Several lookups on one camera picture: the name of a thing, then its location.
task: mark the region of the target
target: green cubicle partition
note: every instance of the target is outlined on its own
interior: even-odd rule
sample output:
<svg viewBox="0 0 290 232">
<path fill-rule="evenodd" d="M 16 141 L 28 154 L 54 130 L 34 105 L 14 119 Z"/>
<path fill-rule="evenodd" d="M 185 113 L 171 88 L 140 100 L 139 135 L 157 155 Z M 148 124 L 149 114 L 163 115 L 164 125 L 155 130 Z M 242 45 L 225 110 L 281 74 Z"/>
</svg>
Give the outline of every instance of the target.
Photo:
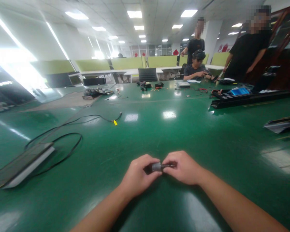
<svg viewBox="0 0 290 232">
<path fill-rule="evenodd" d="M 204 58 L 202 64 L 206 64 L 207 63 L 208 56 L 209 56 L 208 53 L 205 54 L 205 58 Z M 181 67 L 181 66 L 183 66 L 183 64 L 187 63 L 187 59 L 188 59 L 188 55 L 184 55 L 184 57 L 180 56 L 180 58 L 179 58 L 179 66 Z"/>
<path fill-rule="evenodd" d="M 150 68 L 174 67 L 176 66 L 177 56 L 150 56 L 148 66 Z"/>
<path fill-rule="evenodd" d="M 211 65 L 217 65 L 217 66 L 225 66 L 227 58 L 230 53 L 224 52 L 224 53 L 215 53 L 213 55 Z"/>
<path fill-rule="evenodd" d="M 75 62 L 81 72 L 110 70 L 110 65 L 106 59 L 104 60 L 76 60 Z"/>
<path fill-rule="evenodd" d="M 114 69 L 138 69 L 143 68 L 142 58 L 114 58 L 111 59 Z"/>
<path fill-rule="evenodd" d="M 69 60 L 34 61 L 30 63 L 42 76 L 75 72 Z"/>
</svg>

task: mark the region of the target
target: black cap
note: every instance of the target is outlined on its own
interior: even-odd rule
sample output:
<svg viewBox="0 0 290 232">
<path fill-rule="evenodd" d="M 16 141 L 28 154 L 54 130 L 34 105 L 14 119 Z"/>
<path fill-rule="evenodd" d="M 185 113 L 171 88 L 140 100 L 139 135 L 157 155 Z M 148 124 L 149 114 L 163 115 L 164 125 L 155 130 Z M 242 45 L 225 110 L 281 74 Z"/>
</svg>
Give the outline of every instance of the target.
<svg viewBox="0 0 290 232">
<path fill-rule="evenodd" d="M 205 52 L 202 51 L 201 49 L 195 51 L 193 54 L 192 54 L 192 58 L 193 59 L 204 59 L 205 58 Z"/>
</svg>

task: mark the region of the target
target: black t-shirt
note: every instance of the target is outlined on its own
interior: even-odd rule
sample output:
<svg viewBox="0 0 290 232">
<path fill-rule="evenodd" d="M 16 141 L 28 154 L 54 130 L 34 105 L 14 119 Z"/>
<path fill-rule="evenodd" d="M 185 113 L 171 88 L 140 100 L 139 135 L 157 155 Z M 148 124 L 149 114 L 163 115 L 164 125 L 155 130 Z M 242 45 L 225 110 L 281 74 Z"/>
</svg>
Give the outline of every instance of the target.
<svg viewBox="0 0 290 232">
<path fill-rule="evenodd" d="M 202 51 L 205 50 L 205 42 L 204 39 L 191 39 L 188 41 L 187 46 L 188 48 L 188 59 L 187 64 L 192 64 L 192 54 L 201 49 Z"/>
<path fill-rule="evenodd" d="M 270 33 L 245 34 L 239 37 L 230 50 L 233 57 L 225 75 L 245 75 L 247 69 L 255 61 L 259 51 L 268 47 L 270 38 Z"/>
<path fill-rule="evenodd" d="M 197 72 L 202 72 L 204 71 L 206 68 L 205 68 L 205 65 L 204 64 L 201 64 L 197 69 L 194 69 L 192 67 L 192 64 L 189 64 L 186 66 L 185 70 L 184 70 L 184 76 L 190 76 L 194 73 L 197 73 Z"/>
</svg>

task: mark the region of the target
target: red decoration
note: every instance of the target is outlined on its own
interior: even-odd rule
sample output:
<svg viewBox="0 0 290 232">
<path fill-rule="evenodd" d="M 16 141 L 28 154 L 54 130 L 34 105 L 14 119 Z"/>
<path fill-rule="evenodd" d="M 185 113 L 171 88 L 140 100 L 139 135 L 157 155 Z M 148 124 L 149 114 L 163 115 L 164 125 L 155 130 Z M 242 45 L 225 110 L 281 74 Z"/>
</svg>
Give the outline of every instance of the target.
<svg viewBox="0 0 290 232">
<path fill-rule="evenodd" d="M 179 52 L 177 51 L 177 49 L 175 49 L 175 51 L 173 52 L 173 55 L 178 55 Z"/>
</svg>

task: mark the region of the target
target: office chair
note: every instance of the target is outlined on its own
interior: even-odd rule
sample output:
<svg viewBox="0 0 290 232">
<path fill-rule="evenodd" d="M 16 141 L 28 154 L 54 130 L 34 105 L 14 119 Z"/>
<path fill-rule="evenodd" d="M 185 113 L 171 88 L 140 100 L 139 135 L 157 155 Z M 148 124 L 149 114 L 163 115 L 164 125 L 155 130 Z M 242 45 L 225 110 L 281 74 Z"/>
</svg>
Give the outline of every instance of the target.
<svg viewBox="0 0 290 232">
<path fill-rule="evenodd" d="M 88 85 L 102 85 L 106 83 L 106 79 L 104 78 L 85 78 L 84 80 L 84 86 Z"/>
<path fill-rule="evenodd" d="M 139 69 L 139 79 L 140 79 L 140 82 L 157 81 L 156 68 Z"/>
<path fill-rule="evenodd" d="M 172 75 L 175 74 L 174 80 L 183 80 L 184 79 L 184 70 L 185 70 L 186 66 L 187 66 L 187 64 L 183 64 L 180 72 L 171 73 L 170 79 L 172 79 Z"/>
</svg>

